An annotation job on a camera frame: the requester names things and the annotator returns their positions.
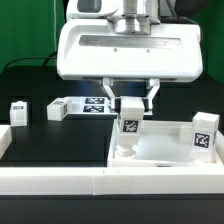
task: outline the white platform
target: white platform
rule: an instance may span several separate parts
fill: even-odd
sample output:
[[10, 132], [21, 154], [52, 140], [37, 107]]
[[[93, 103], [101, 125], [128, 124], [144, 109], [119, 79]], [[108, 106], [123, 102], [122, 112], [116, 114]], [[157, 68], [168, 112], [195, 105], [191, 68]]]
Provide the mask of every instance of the white platform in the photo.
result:
[[[173, 131], [178, 130], [177, 123], [170, 123]], [[0, 195], [223, 194], [224, 137], [220, 133], [217, 153], [217, 161], [208, 166], [0, 168]]]
[[191, 122], [143, 121], [139, 143], [133, 147], [136, 151], [136, 159], [115, 158], [117, 131], [117, 121], [115, 120], [108, 155], [108, 167], [223, 167], [217, 152], [215, 152], [212, 163], [191, 159]]

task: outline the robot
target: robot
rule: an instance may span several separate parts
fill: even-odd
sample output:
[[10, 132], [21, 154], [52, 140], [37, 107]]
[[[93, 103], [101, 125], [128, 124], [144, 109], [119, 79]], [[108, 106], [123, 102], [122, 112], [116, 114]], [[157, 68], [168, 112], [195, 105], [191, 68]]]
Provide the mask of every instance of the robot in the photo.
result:
[[[176, 20], [174, 1], [70, 0], [58, 48], [57, 70], [64, 80], [100, 79], [118, 112], [117, 157], [135, 158], [145, 112], [160, 82], [190, 82], [202, 73], [201, 31]], [[114, 80], [143, 81], [146, 97], [115, 97]]]

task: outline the metal cylinder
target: metal cylinder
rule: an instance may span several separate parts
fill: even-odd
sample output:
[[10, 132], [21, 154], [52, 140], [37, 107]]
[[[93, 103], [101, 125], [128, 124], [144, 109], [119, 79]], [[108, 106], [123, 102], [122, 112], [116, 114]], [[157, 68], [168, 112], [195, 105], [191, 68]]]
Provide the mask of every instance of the metal cylinder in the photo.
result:
[[160, 23], [158, 0], [120, 0], [118, 11], [108, 20], [115, 33], [150, 34], [150, 24]]

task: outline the white box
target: white box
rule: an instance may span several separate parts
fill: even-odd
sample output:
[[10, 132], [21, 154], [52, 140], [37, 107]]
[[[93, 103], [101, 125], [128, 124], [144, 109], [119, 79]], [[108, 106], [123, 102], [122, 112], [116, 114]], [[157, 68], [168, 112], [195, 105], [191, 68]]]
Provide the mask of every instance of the white box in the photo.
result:
[[219, 115], [197, 113], [193, 118], [193, 138], [191, 157], [210, 163], [216, 149], [216, 134], [219, 126]]
[[47, 119], [53, 121], [62, 121], [72, 110], [72, 101], [69, 97], [57, 98], [47, 106]]
[[12, 127], [27, 126], [27, 102], [18, 101], [11, 104], [10, 122]]

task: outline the green wall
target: green wall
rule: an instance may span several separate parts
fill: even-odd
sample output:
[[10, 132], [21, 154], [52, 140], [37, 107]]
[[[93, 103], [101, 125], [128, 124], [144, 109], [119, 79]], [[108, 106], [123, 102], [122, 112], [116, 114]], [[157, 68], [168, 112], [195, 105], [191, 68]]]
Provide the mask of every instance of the green wall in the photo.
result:
[[210, 0], [194, 18], [202, 27], [204, 71], [224, 84], [224, 1]]
[[[63, 25], [62, 1], [56, 0], [57, 36]], [[11, 60], [48, 56], [54, 48], [54, 0], [0, 1], [0, 71]], [[43, 61], [23, 61], [15, 65]]]
[[[62, 1], [57, 5], [57, 37], [63, 26]], [[202, 27], [204, 70], [224, 83], [224, 0], [210, 0], [193, 19]], [[11, 60], [48, 56], [54, 47], [54, 0], [0, 1], [0, 71]], [[15, 65], [40, 65], [42, 61], [23, 61]]]

